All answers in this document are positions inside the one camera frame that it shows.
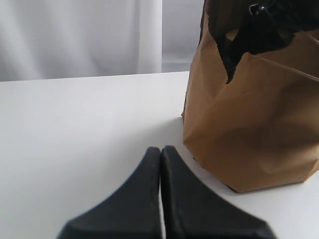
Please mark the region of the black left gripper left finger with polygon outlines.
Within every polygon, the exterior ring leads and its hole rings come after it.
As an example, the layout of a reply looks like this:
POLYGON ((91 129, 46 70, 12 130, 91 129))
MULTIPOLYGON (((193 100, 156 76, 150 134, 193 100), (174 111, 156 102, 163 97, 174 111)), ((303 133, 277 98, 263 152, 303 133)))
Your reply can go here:
POLYGON ((160 149, 149 147, 140 164, 106 200, 68 221, 60 239, 160 238, 160 149))

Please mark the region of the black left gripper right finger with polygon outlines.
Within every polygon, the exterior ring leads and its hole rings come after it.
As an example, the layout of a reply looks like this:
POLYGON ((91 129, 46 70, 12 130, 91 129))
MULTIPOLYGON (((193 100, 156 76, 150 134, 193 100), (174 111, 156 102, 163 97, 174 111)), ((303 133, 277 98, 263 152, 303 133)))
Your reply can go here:
POLYGON ((161 152, 160 180, 166 238, 276 238, 264 220, 235 207, 202 183, 173 146, 161 152))

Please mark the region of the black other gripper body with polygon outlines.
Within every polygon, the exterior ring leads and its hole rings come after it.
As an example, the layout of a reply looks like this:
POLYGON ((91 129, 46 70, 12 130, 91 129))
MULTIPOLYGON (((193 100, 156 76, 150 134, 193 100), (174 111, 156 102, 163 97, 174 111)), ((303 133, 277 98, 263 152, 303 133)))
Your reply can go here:
POLYGON ((227 47, 224 63, 228 83, 245 53, 253 55, 287 47, 296 32, 319 28, 317 0, 270 0, 248 7, 241 25, 227 47))

